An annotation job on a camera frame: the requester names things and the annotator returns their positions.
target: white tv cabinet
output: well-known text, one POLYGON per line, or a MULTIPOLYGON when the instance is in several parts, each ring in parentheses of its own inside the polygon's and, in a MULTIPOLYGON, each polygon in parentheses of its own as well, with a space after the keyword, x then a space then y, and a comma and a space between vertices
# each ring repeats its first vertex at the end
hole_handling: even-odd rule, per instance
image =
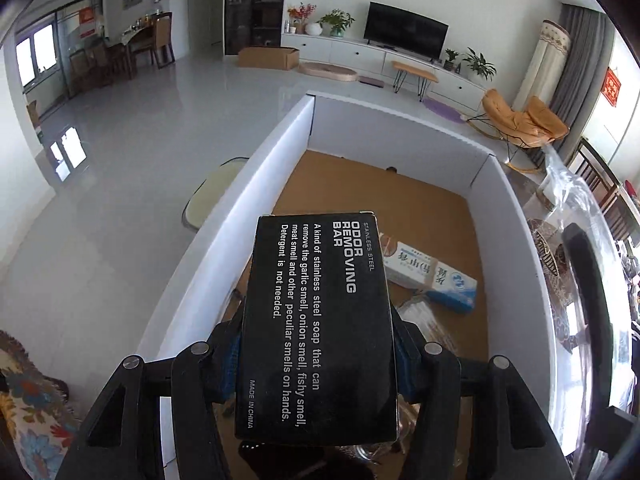
MULTIPOLYGON (((353 68, 362 75, 381 79, 392 84, 396 70, 392 63, 399 61, 433 72, 439 83, 432 84, 428 95, 448 104, 463 113, 473 113, 480 109, 486 89, 469 79, 424 58, 409 53, 395 52, 380 46, 367 44, 362 40, 345 40, 331 36, 308 36, 306 34, 283 34, 282 46, 290 46, 300 51, 300 59, 320 61, 353 68)), ((404 83, 417 91, 417 78, 409 74, 404 83)))

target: purple rug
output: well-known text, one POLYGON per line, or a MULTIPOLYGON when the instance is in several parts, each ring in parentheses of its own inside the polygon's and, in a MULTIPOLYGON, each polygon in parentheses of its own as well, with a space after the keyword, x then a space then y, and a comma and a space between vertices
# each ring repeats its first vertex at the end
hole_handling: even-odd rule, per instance
POLYGON ((427 109, 431 110, 433 113, 438 114, 440 117, 444 117, 452 123, 462 124, 465 122, 464 119, 460 118, 459 111, 457 111, 455 108, 451 108, 444 103, 441 103, 440 101, 436 101, 436 99, 425 97, 424 101, 422 101, 422 104, 424 104, 427 109))

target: floral fabric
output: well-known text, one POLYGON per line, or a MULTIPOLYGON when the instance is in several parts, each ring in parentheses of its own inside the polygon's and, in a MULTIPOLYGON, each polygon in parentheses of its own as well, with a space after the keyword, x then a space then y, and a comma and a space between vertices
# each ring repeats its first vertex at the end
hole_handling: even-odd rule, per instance
POLYGON ((0 372, 9 389, 8 394, 0 394, 0 412, 20 462, 34 480, 53 480, 79 421, 57 387, 31 363, 22 345, 2 331, 0 372))

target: doorway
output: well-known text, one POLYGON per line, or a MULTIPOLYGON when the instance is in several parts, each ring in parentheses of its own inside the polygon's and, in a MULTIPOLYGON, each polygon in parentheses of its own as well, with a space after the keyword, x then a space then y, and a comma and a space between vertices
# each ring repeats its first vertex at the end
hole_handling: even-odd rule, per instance
POLYGON ((222 45, 224 0, 188 0, 189 40, 193 52, 222 45))

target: gray curtain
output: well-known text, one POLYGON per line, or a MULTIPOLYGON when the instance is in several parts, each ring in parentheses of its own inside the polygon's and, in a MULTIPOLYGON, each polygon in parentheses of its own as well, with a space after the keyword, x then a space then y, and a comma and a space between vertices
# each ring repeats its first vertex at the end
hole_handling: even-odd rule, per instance
MULTIPOLYGON (((566 162, 598 98, 611 58, 614 27, 601 12, 567 4, 562 5, 559 25, 570 35, 571 49, 549 108, 570 128, 564 139, 553 143, 566 162)), ((527 151, 536 164, 542 165, 542 150, 527 151)))

